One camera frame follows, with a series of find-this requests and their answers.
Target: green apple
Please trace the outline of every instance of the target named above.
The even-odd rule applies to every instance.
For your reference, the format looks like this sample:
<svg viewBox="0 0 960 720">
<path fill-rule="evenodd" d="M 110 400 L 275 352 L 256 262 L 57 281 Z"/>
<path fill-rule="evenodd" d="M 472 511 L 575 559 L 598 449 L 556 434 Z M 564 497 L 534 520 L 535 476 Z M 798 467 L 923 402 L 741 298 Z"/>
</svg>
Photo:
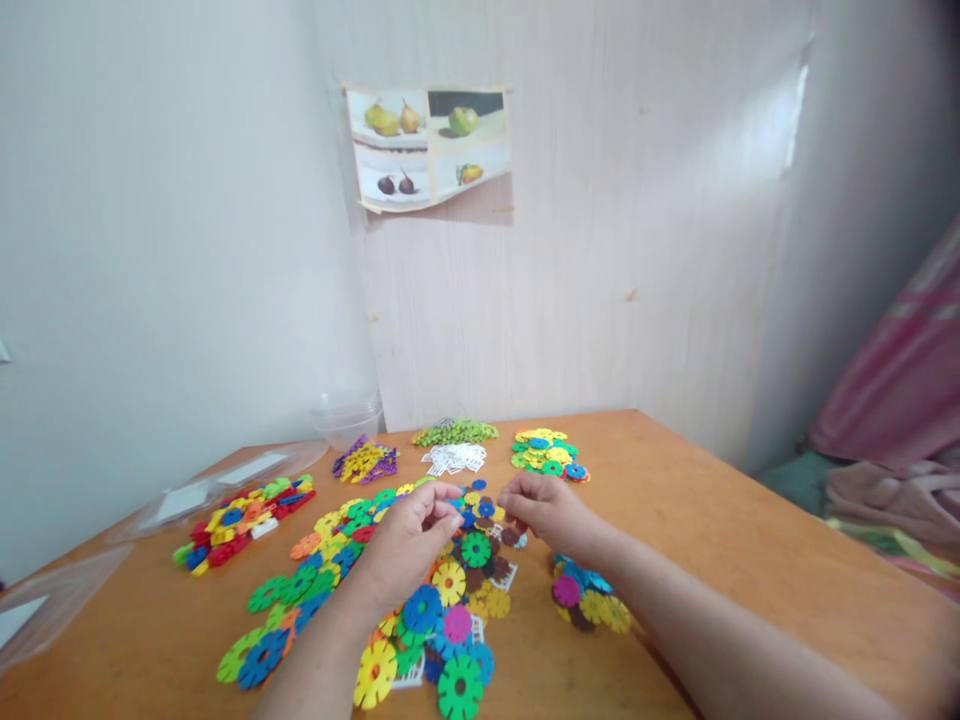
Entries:
<svg viewBox="0 0 960 720">
<path fill-rule="evenodd" d="M 477 129 L 477 111 L 473 108 L 454 108 L 450 113 L 450 132 L 466 137 Z"/>
</svg>

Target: hand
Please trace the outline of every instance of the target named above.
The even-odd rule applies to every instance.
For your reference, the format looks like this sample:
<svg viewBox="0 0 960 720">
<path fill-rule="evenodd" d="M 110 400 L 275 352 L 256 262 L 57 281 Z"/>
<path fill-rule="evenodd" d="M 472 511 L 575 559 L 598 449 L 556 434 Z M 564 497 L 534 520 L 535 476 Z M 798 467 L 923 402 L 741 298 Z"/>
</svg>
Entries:
<svg viewBox="0 0 960 720">
<path fill-rule="evenodd" d="M 344 584 L 358 587 L 379 622 L 405 603 L 423 583 L 430 566 L 463 524 L 446 500 L 458 498 L 456 485 L 431 480 L 398 500 L 383 516 L 373 538 Z"/>
<path fill-rule="evenodd" d="M 500 491 L 497 504 L 557 552 L 592 565 L 599 536 L 610 528 L 560 478 L 520 473 Z"/>
</svg>

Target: fruit picture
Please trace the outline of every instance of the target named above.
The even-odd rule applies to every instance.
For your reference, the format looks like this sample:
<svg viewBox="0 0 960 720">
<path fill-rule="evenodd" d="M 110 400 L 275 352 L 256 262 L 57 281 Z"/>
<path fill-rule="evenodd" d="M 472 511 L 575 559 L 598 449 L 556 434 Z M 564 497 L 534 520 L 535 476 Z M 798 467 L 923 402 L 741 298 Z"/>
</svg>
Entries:
<svg viewBox="0 0 960 720">
<path fill-rule="evenodd" d="M 393 184 L 392 175 L 385 175 L 377 180 L 377 188 L 379 188 L 380 192 L 382 192 L 384 195 L 393 195 L 397 191 Z"/>
<path fill-rule="evenodd" d="M 411 180 L 407 173 L 404 172 L 403 168 L 400 168 L 400 172 L 403 173 L 403 180 L 400 181 L 400 184 L 397 186 L 397 188 L 404 195 L 413 195 L 415 192 L 417 192 L 417 189 L 413 186 L 413 180 Z"/>
<path fill-rule="evenodd" d="M 407 135 L 417 132 L 420 127 L 420 116 L 416 110 L 407 105 L 406 100 L 403 101 L 403 109 L 399 116 L 384 110 L 383 106 L 376 102 L 367 108 L 367 111 L 363 114 L 363 122 L 377 135 L 393 137 L 400 130 L 403 130 Z"/>
<path fill-rule="evenodd" d="M 461 165 L 457 167 L 457 185 L 469 185 L 483 177 L 483 168 L 479 165 Z"/>
<path fill-rule="evenodd" d="M 359 202 L 374 213 L 432 207 L 510 172 L 504 92 L 345 89 Z M 509 188 L 486 194 L 489 202 Z"/>
<path fill-rule="evenodd" d="M 407 105 L 406 100 L 403 101 L 403 111 L 400 113 L 400 127 L 408 135 L 415 133 L 420 127 L 420 116 L 417 115 L 416 110 Z"/>
<path fill-rule="evenodd" d="M 450 132 L 457 137 L 466 137 L 477 129 L 480 118 L 473 108 L 455 107 L 450 111 L 449 121 Z"/>
</svg>

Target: transparent plastic tray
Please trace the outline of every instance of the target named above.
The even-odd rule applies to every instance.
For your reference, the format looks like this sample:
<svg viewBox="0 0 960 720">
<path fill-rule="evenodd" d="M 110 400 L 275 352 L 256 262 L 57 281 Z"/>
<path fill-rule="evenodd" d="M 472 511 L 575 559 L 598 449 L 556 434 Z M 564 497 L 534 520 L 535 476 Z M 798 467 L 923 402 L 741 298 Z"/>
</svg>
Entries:
<svg viewBox="0 0 960 720">
<path fill-rule="evenodd" d="M 246 485 L 296 475 L 320 460 L 329 448 L 326 440 L 283 445 L 212 475 L 165 490 L 129 522 L 114 530 L 107 542 L 128 542 L 182 524 L 194 513 L 216 506 L 225 495 L 236 494 Z"/>
<path fill-rule="evenodd" d="M 124 545 L 51 570 L 5 593 L 0 598 L 0 615 L 45 599 L 13 637 L 0 647 L 0 675 L 50 647 L 130 554 L 131 548 Z"/>
</svg>

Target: wall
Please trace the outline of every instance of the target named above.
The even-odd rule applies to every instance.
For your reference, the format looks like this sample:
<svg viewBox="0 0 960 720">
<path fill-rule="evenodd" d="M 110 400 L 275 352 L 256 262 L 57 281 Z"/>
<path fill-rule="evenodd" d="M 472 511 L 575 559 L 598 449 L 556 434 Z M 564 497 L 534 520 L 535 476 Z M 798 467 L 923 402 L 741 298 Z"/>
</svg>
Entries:
<svg viewBox="0 0 960 720">
<path fill-rule="evenodd" d="M 374 373 L 308 3 L 0 8 L 0 576 Z"/>
<path fill-rule="evenodd" d="M 337 107 L 514 89 L 511 178 L 409 217 L 348 188 L 388 427 L 639 407 L 742 459 L 812 5 L 317 8 Z"/>
<path fill-rule="evenodd" d="M 744 467 L 774 466 L 960 211 L 947 3 L 824 2 L 787 178 Z"/>
</svg>

